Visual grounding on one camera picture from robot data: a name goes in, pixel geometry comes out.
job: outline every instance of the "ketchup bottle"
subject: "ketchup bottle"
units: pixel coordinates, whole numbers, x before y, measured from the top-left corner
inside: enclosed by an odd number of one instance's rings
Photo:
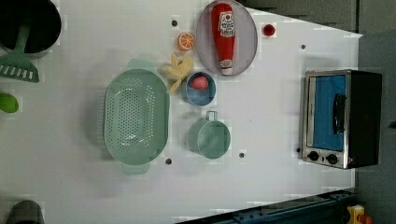
[[[211,12],[211,20],[221,72],[226,76],[232,75],[233,46],[235,44],[233,8],[225,3],[215,5]]]

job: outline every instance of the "oven handle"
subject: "oven handle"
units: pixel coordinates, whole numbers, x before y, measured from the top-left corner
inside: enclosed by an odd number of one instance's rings
[[[335,94],[334,102],[332,104],[332,131],[334,134],[344,132],[345,111],[345,95]]]

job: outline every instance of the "yellow toy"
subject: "yellow toy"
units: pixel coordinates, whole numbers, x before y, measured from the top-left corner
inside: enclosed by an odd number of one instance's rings
[[[347,224],[372,224],[373,219],[364,215],[364,207],[361,205],[349,206],[347,208],[350,220]]]
[[[165,64],[162,66],[160,70],[161,75],[176,81],[169,90],[171,94],[175,93],[183,79],[190,74],[193,66],[194,62],[192,57],[178,58],[175,53],[171,55],[171,65]]]

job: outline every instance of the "orange slice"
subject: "orange slice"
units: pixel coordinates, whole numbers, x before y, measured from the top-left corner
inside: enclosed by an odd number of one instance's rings
[[[181,51],[189,51],[194,47],[194,36],[188,33],[182,33],[178,36],[177,47]]]

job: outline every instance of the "green mug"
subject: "green mug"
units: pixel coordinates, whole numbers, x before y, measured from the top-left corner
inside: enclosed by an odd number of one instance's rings
[[[206,119],[197,121],[189,131],[191,150],[209,159],[218,159],[228,150],[231,134],[227,126],[218,121],[218,112],[207,111]]]

